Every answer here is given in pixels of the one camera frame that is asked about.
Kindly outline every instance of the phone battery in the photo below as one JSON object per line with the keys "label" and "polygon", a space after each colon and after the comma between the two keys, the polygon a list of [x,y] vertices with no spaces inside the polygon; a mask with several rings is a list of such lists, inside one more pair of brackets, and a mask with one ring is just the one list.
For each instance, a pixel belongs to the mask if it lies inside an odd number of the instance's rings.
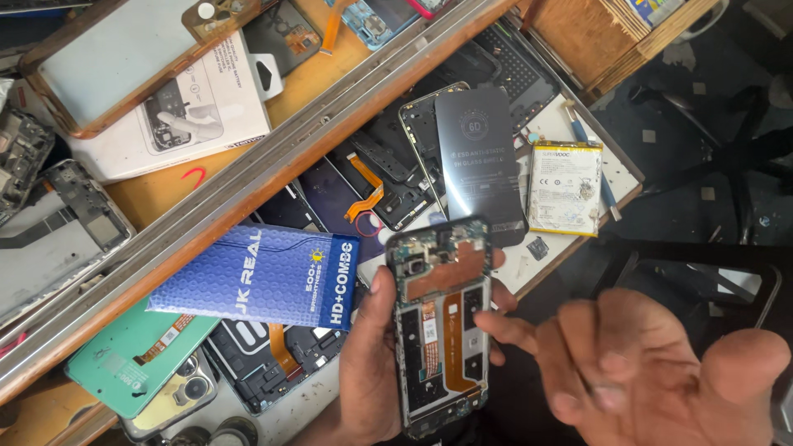
{"label": "phone battery", "polygon": [[597,236],[603,145],[534,143],[529,229]]}
{"label": "phone battery", "polygon": [[507,95],[498,88],[441,94],[435,99],[450,219],[488,220],[497,248],[526,236]]}

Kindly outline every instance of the black chair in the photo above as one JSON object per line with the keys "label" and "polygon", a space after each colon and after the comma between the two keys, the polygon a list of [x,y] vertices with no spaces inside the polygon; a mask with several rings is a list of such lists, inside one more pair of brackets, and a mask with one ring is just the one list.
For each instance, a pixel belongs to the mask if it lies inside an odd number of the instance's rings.
{"label": "black chair", "polygon": [[[717,307],[717,317],[706,311],[705,320],[692,321],[699,330],[694,336],[686,326],[698,356],[721,336],[738,329],[767,329],[793,345],[793,248],[624,240],[610,233],[601,234],[593,243],[604,248],[609,260],[592,299],[615,286],[637,288],[630,282],[638,272],[641,281],[661,281],[688,304]],[[759,275],[762,282],[752,293],[722,276],[719,268]],[[718,285],[729,293],[719,292]],[[680,319],[686,325],[684,315]],[[792,383],[793,366],[788,366],[772,392],[778,444],[793,445],[793,430],[788,428],[793,425]]]}
{"label": "black chair", "polygon": [[713,150],[711,160],[705,163],[672,173],[663,179],[645,182],[639,198],[663,194],[714,172],[720,172],[727,177],[730,184],[738,223],[738,243],[749,244],[753,235],[754,208],[745,172],[754,170],[777,177],[782,180],[780,190],[793,194],[793,169],[773,162],[774,159],[793,152],[793,127],[774,130],[754,138],[768,112],[768,92],[764,88],[747,87],[729,101],[728,111],[747,112],[736,137],[729,143],[714,136],[694,116],[694,108],[680,96],[644,86],[632,88],[629,95],[636,105],[653,101],[675,110],[691,123]]}

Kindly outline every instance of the blue screwdriver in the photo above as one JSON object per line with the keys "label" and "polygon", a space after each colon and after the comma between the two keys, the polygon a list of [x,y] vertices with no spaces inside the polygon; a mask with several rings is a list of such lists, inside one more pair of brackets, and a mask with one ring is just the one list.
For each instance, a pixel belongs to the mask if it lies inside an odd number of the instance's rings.
{"label": "blue screwdriver", "polygon": [[[567,114],[570,116],[570,123],[573,126],[573,134],[576,136],[576,140],[578,142],[590,144],[589,136],[587,136],[581,121],[578,120],[576,110],[573,108],[574,105],[575,101],[572,99],[568,99],[563,104],[565,110],[567,110]],[[600,184],[600,195],[603,197],[603,200],[606,202],[606,206],[608,206],[608,209],[611,211],[611,216],[614,217],[614,221],[622,220],[623,216],[620,215],[619,210],[617,209],[617,200],[614,199],[614,193],[611,192],[611,188],[608,186],[608,181],[606,180],[606,175],[603,174],[602,168],[600,169]]]}

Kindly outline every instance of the product box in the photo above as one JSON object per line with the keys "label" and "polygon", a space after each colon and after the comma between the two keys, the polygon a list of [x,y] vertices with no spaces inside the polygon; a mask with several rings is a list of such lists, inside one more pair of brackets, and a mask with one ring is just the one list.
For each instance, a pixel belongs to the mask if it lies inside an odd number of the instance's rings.
{"label": "product box", "polygon": [[358,238],[237,225],[151,292],[147,310],[350,329]]}
{"label": "product box", "polygon": [[603,145],[534,143],[529,230],[597,236]]}
{"label": "product box", "polygon": [[[272,73],[264,91],[257,63]],[[56,128],[100,183],[113,183],[262,139],[270,132],[263,101],[283,90],[272,55],[249,55],[239,32],[90,140],[61,131],[25,80],[9,102]]]}

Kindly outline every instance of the camera lens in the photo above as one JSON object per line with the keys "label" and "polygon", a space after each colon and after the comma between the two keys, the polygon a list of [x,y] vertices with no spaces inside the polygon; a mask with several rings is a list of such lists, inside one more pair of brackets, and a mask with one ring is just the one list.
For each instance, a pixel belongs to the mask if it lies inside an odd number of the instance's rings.
{"label": "camera lens", "polygon": [[206,395],[208,389],[209,384],[206,382],[206,379],[197,376],[191,378],[187,384],[185,384],[185,396],[190,399],[199,399]]}
{"label": "camera lens", "polygon": [[190,355],[187,360],[176,369],[176,375],[179,375],[183,378],[192,375],[196,369],[198,368],[198,359],[195,356]]}

